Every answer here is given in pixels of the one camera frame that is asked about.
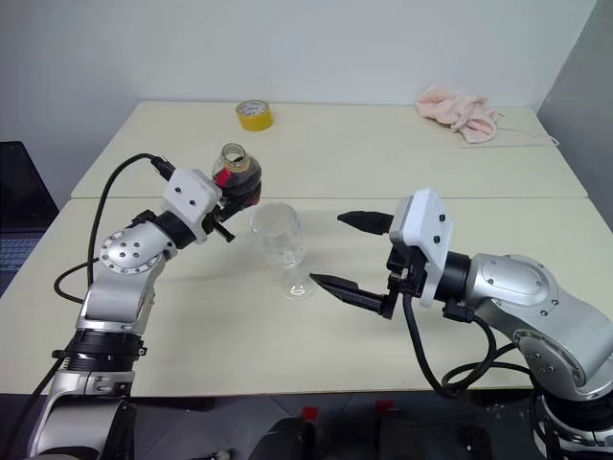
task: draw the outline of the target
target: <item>laptop keyboard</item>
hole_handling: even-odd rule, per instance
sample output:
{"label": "laptop keyboard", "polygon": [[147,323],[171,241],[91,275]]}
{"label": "laptop keyboard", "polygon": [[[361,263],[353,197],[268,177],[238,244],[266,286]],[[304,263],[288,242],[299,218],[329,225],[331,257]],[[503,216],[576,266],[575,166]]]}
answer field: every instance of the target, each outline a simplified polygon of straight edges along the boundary
{"label": "laptop keyboard", "polygon": [[0,271],[17,271],[21,268],[39,238],[15,238],[0,240]]}

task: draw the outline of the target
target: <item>pink towel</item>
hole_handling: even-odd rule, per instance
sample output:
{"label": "pink towel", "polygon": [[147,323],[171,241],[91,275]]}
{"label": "pink towel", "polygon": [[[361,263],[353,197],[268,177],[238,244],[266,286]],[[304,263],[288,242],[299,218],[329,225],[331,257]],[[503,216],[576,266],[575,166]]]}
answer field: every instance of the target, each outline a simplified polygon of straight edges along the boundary
{"label": "pink towel", "polygon": [[498,112],[486,98],[456,94],[435,84],[418,98],[416,108],[422,117],[460,131],[469,144],[486,142],[496,134]]}

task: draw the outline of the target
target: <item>glass base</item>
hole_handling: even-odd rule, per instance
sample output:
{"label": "glass base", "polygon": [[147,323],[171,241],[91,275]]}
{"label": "glass base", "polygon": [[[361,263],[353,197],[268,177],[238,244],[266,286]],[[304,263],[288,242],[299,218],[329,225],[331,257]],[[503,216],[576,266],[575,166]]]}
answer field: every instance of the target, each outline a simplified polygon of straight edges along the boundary
{"label": "glass base", "polygon": [[299,266],[288,268],[282,279],[284,296],[291,300],[308,298],[315,291],[315,283],[308,276],[308,272]]}

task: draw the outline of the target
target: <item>yellow tape roll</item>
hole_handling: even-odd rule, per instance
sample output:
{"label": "yellow tape roll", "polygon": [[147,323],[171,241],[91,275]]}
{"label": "yellow tape roll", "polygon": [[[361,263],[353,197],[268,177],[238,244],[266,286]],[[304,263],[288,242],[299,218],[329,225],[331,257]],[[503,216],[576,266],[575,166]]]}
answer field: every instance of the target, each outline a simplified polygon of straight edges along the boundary
{"label": "yellow tape roll", "polygon": [[237,106],[240,125],[248,131],[262,131],[272,125],[270,106],[264,101],[245,101]]}

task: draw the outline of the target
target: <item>black cable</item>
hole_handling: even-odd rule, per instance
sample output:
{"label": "black cable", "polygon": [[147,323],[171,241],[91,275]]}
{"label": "black cable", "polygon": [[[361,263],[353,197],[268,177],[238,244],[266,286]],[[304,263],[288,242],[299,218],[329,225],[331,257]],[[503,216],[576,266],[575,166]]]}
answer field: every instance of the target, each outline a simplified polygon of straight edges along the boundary
{"label": "black cable", "polygon": [[[404,295],[402,297],[402,307],[404,309],[404,316],[409,328],[409,334],[411,341],[413,342],[413,349],[415,350],[415,356],[420,365],[421,371],[425,376],[428,383],[434,391],[444,398],[457,398],[464,391],[467,390],[469,385],[477,381],[485,372],[491,367],[498,367],[504,369],[512,369],[514,371],[530,374],[530,371],[517,364],[511,364],[507,362],[494,362],[495,359],[503,355],[504,353],[512,350],[514,346],[512,344],[506,345],[499,350],[496,350],[496,338],[493,332],[489,328],[488,324],[478,316],[475,316],[473,321],[484,331],[488,339],[488,353],[481,362],[473,362],[457,367],[444,375],[441,383],[432,373],[428,360],[425,356],[423,346],[421,345],[420,330],[418,328],[415,315],[413,313],[413,307],[411,306],[412,297],[410,295]],[[470,373],[461,380],[455,382],[449,382],[453,377],[461,374],[462,372],[470,371]]]}
{"label": "black cable", "polygon": [[19,430],[26,421],[28,413],[30,413],[30,411],[36,404],[36,400],[38,399],[42,391],[45,389],[45,387],[49,384],[54,374],[57,372],[57,369],[59,369],[59,367],[61,366],[63,360],[63,358],[59,358],[56,360],[54,365],[51,366],[51,369],[49,369],[49,372],[47,372],[47,375],[45,375],[45,377],[40,381],[38,386],[34,389],[32,394],[28,397],[26,404],[21,409],[19,416],[16,418],[15,423],[12,426],[11,433],[9,433],[9,436],[6,438],[5,445],[2,448],[2,452],[0,452],[0,458],[9,458],[9,454],[12,451],[14,442],[17,439],[17,435],[19,434]]}
{"label": "black cable", "polygon": [[111,175],[108,176],[106,180],[106,184],[102,189],[102,194],[100,196],[100,201],[98,202],[98,209],[96,209],[96,215],[94,216],[94,223],[92,224],[92,230],[89,234],[89,244],[87,245],[87,285],[91,286],[94,282],[94,246],[96,245],[96,236],[98,235],[98,227],[100,226],[100,220],[102,218],[102,210],[104,209],[104,204],[106,199],[108,198],[108,193],[111,190],[113,182],[117,179],[117,176],[129,165],[137,162],[138,160],[148,159],[151,162],[156,161],[165,161],[163,158],[155,155],[151,155],[150,153],[138,153],[134,156],[131,156],[127,160],[124,161],[121,165],[119,165],[115,171]]}
{"label": "black cable", "polygon": [[564,457],[567,457],[569,460],[591,460],[591,459],[602,460],[605,458],[609,458],[609,459],[613,458],[613,454],[606,453],[606,452],[595,452],[595,451],[590,451],[590,450],[573,451],[573,450],[567,450],[565,448],[561,448],[560,446],[556,446],[555,444],[552,444],[547,439],[547,436],[543,432],[543,429],[540,427],[540,423],[538,422],[538,418],[536,417],[536,402],[538,401],[538,397],[539,397],[538,391],[536,391],[536,389],[533,390],[532,394],[530,395],[530,401],[528,403],[528,414],[530,416],[530,430],[531,430],[531,435],[532,435],[532,432],[536,433],[536,436],[538,436],[538,439],[541,440],[541,442],[545,445],[545,448],[548,451],[551,451],[557,455],[562,455]]}
{"label": "black cable", "polygon": [[69,270],[64,271],[61,275],[59,275],[56,278],[56,281],[54,282],[54,291],[56,292],[56,294],[60,297],[63,297],[66,300],[70,300],[71,302],[75,302],[77,304],[82,304],[83,303],[83,299],[79,299],[78,297],[75,297],[74,295],[70,295],[66,292],[64,292],[61,288],[61,282],[64,281],[64,278],[66,278],[68,275],[73,274],[76,271],[81,270],[82,268],[87,267],[87,262],[83,262],[82,264],[79,265],[75,265],[72,268],[70,268]]}

